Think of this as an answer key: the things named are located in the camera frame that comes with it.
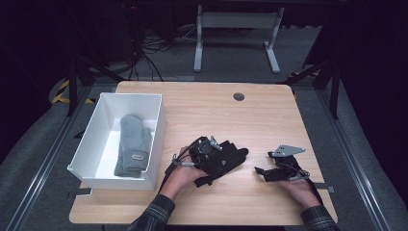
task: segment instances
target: person's left hand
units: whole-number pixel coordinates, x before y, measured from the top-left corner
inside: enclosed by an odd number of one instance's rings
[[[183,162],[191,162],[191,157],[188,153],[185,153],[184,156],[185,157],[182,159]],[[208,176],[208,174],[205,171],[195,167],[175,167],[163,185],[160,194],[174,200],[182,189],[194,182],[194,180],[203,176]]]

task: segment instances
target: human hand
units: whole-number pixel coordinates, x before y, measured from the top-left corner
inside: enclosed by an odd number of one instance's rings
[[[186,148],[187,147],[183,147],[180,150],[180,153]],[[185,154],[185,157],[182,160],[183,162],[191,162],[191,157],[190,155]],[[184,189],[194,180],[203,176],[208,176],[208,174],[203,170],[195,168],[194,166],[177,166],[170,173],[159,193],[167,196],[171,200],[174,200],[182,189]]]
[[[303,210],[320,205],[306,180],[276,181],[276,183],[287,190],[302,205]]]

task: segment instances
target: person's right hand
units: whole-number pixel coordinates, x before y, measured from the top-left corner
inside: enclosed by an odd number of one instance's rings
[[[320,205],[309,184],[304,179],[276,181],[275,183],[287,190],[292,197],[302,205],[303,210]]]

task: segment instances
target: black glove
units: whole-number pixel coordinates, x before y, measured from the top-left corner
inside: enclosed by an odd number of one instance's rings
[[[190,148],[189,152],[195,167],[209,174],[209,176],[194,181],[197,187],[205,184],[212,185],[214,180],[242,164],[248,154],[247,148],[237,149],[229,141],[225,141],[219,146],[221,150],[212,147],[210,141],[205,140]]]

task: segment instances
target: gray floor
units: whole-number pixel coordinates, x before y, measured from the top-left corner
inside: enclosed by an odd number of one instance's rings
[[[160,70],[165,81],[195,82],[240,82],[274,84],[286,80],[292,72],[301,70],[302,63],[319,32],[319,28],[281,29],[274,51],[281,67],[280,74],[273,74],[263,41],[268,40],[269,31],[256,30],[247,35],[232,31],[212,31],[205,34],[202,71],[192,71],[194,59],[194,35],[167,51],[158,51],[148,57]],[[139,79],[152,80],[152,72],[147,62],[141,60],[136,66]],[[158,80],[154,73],[153,80]],[[50,100],[63,80],[56,83],[50,92]],[[304,120],[308,135],[318,157],[326,183],[334,186],[336,192],[331,197],[339,217],[342,230],[406,230],[408,214],[403,201],[382,171],[366,140],[347,95],[341,87],[339,96],[339,120],[333,120],[327,113],[327,90],[316,91],[311,87],[312,78],[293,85],[297,95],[297,105]],[[79,86],[86,98],[98,98],[100,92],[115,90],[115,83],[106,78],[98,78],[91,89]],[[15,230],[102,230],[101,225],[72,224],[69,211],[73,200],[68,193],[74,192],[80,181],[66,170],[72,160],[79,139],[74,136],[82,132],[93,112],[95,104],[82,104],[77,113],[66,117],[67,104],[55,103],[52,108],[21,138],[9,157],[0,166],[0,230],[6,230],[21,201],[30,201],[26,213],[15,222]],[[63,128],[68,127],[66,134]],[[339,128],[344,135],[339,138]],[[373,189],[378,203],[379,220],[373,214],[367,200],[362,196],[361,184],[354,177],[347,159],[347,148],[364,171],[366,183]],[[50,166],[44,169],[44,160]],[[26,192],[34,182],[39,188],[31,198]],[[106,225],[105,230],[122,230],[126,225]],[[304,230],[303,227],[286,227],[287,230]]]

